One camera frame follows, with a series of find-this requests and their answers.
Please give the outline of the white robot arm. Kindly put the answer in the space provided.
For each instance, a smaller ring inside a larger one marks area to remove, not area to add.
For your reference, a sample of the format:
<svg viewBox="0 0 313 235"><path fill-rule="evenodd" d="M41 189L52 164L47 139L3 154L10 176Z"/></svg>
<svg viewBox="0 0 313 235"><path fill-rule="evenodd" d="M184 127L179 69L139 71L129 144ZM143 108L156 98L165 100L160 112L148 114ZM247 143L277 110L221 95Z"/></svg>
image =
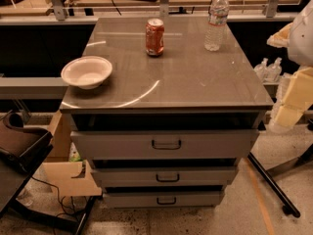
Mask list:
<svg viewBox="0 0 313 235"><path fill-rule="evenodd" d="M269 128L276 133L292 129L313 105L313 0L292 23L271 35L267 44L285 47L299 69L280 83L282 93L271 113Z"/></svg>

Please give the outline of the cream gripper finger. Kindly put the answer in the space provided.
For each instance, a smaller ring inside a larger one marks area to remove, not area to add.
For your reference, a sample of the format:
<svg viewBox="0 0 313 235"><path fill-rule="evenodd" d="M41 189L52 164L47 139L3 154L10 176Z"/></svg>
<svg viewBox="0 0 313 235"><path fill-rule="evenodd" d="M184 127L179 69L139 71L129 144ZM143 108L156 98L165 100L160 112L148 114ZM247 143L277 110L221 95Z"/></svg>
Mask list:
<svg viewBox="0 0 313 235"><path fill-rule="evenodd" d="M313 105L313 68L301 67L290 78L274 123L283 128L297 124L304 112Z"/></svg>
<svg viewBox="0 0 313 235"><path fill-rule="evenodd" d="M287 48L290 44L291 23L285 25L267 39L267 44L276 48Z"/></svg>

